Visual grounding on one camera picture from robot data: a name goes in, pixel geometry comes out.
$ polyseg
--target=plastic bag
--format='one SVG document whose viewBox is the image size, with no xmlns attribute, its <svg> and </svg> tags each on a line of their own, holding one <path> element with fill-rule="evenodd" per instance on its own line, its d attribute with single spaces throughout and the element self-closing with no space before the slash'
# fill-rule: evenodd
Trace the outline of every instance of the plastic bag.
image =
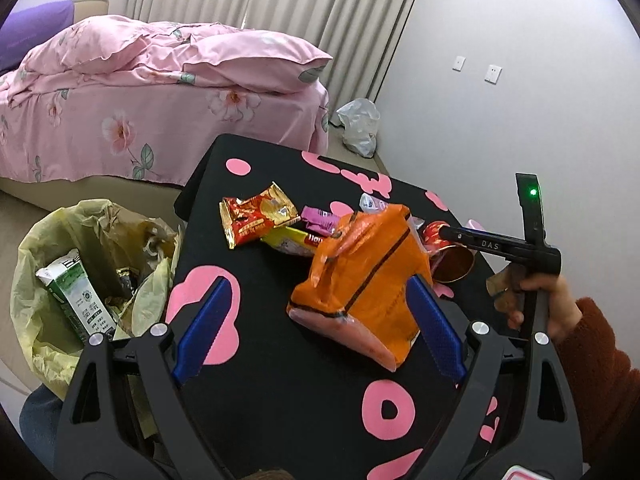
<svg viewBox="0 0 640 480">
<path fill-rule="evenodd" d="M 371 158 L 376 152 L 376 134 L 380 122 L 380 112 L 376 105 L 360 97 L 345 104 L 336 113 L 344 124 L 342 143 L 345 147 Z"/>
<path fill-rule="evenodd" d="M 152 236 L 160 238 L 161 248 L 154 257 L 143 251 Z M 76 370 L 82 342 L 60 304 L 36 277 L 36 270 L 78 248 L 102 300 L 122 290 L 116 269 L 140 270 L 144 282 L 130 313 L 133 332 L 139 335 L 161 319 L 173 285 L 179 241 L 180 236 L 162 220 L 145 218 L 108 200 L 85 200 L 58 209 L 29 231 L 18 247 L 11 319 L 29 368 L 60 399 L 65 398 Z M 123 336 L 120 331 L 116 338 Z"/>
<path fill-rule="evenodd" d="M 406 281 L 421 274 L 432 283 L 428 256 L 412 236 L 408 216 L 405 206 L 390 204 L 377 214 L 340 218 L 287 305 L 293 321 L 391 372 L 418 335 L 404 296 Z"/>
</svg>

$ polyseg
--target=white plastic bag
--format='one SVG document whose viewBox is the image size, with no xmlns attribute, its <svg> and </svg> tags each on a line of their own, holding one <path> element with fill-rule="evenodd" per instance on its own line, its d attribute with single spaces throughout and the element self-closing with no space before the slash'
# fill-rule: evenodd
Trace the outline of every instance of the white plastic bag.
<svg viewBox="0 0 640 480">
<path fill-rule="evenodd" d="M 376 151 L 376 134 L 380 122 L 380 112 L 376 105 L 360 97 L 345 104 L 336 113 L 344 124 L 342 143 L 348 150 L 371 158 Z"/>
</svg>

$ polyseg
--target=black tablecloth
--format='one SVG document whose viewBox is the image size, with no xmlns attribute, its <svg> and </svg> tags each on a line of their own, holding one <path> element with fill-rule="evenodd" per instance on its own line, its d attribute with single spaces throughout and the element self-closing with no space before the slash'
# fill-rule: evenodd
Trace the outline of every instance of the black tablecloth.
<svg viewBox="0 0 640 480">
<path fill-rule="evenodd" d="M 232 174 L 226 168 L 230 158 L 248 162 L 251 171 L 245 176 Z M 349 164 L 322 160 L 378 178 Z M 175 283 L 202 265 L 231 272 L 241 288 L 236 320 L 240 345 L 228 362 L 205 366 L 187 382 L 182 390 L 184 402 L 237 478 L 281 467 L 297 480 L 365 479 L 376 466 L 424 447 L 452 406 L 456 389 L 439 375 L 421 338 L 392 374 L 289 320 L 287 300 L 306 279 L 310 260 L 278 253 L 261 242 L 229 250 L 218 210 L 223 196 L 248 198 L 272 181 L 300 210 L 304 205 L 328 210 L 333 201 L 358 210 L 363 191 L 341 174 L 311 166 L 297 150 L 232 135 L 216 139 L 176 202 L 176 212 L 188 219 L 188 228 Z M 427 222 L 442 219 L 460 225 L 418 187 L 393 180 L 389 201 L 404 203 Z M 484 285 L 491 273 L 478 254 L 473 271 L 451 288 L 454 301 L 469 319 L 485 320 L 503 332 L 504 318 L 494 310 Z M 415 404 L 415 421 L 397 440 L 379 440 L 367 433 L 362 421 L 364 391 L 372 381 L 382 379 L 400 384 Z M 498 386 L 498 408 L 487 416 L 489 426 L 505 408 L 500 398 L 506 387 Z M 381 409 L 385 418 L 397 415 L 389 402 L 383 402 Z M 483 456 L 488 446 L 479 438 L 475 458 Z M 384 475 L 374 478 L 385 480 Z"/>
</svg>

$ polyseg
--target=jeans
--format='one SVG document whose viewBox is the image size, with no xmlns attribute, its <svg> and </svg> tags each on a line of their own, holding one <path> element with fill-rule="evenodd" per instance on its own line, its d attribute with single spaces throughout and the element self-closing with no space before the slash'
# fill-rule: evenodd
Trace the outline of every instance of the jeans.
<svg viewBox="0 0 640 480">
<path fill-rule="evenodd" d="M 20 432 L 24 443 L 52 473 L 61 412 L 62 401 L 44 384 L 27 397 L 20 412 Z"/>
</svg>

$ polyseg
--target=orange package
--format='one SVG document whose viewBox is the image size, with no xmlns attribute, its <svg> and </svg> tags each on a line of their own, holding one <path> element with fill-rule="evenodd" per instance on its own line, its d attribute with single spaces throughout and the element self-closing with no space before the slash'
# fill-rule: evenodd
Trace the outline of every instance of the orange package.
<svg viewBox="0 0 640 480">
<path fill-rule="evenodd" d="M 293 291 L 289 317 L 395 372 L 418 335 L 406 281 L 421 274 L 432 283 L 409 217 L 406 206 L 389 205 L 340 218 L 316 249 L 308 279 Z"/>
</svg>

